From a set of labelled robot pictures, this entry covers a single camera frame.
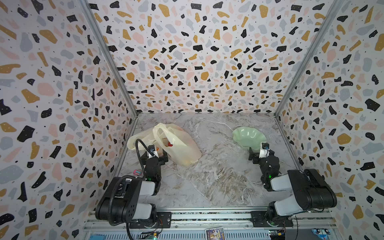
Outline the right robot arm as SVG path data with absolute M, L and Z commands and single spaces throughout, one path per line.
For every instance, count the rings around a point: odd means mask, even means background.
M 308 211 L 322 212 L 337 205 L 337 196 L 315 169 L 280 172 L 280 160 L 268 143 L 259 152 L 249 148 L 249 161 L 262 172 L 261 182 L 268 192 L 292 191 L 279 201 L 269 203 L 265 211 L 252 211 L 254 227 L 292 227 L 291 217 Z

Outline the cream plastic bag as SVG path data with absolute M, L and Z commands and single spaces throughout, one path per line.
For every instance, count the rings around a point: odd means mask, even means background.
M 157 124 L 128 139 L 127 147 L 136 149 L 136 140 L 140 139 L 146 146 L 155 145 L 164 150 L 171 160 L 180 166 L 188 167 L 202 157 L 202 152 L 193 138 L 175 124 Z

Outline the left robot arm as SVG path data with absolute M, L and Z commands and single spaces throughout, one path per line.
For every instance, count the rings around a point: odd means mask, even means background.
M 161 186 L 161 166 L 168 162 L 168 154 L 150 145 L 149 152 L 141 155 L 143 177 L 114 177 L 98 203 L 97 220 L 107 221 L 111 226 L 128 224 L 133 228 L 155 228 L 159 224 L 154 204 L 139 203 L 143 196 L 155 196 Z

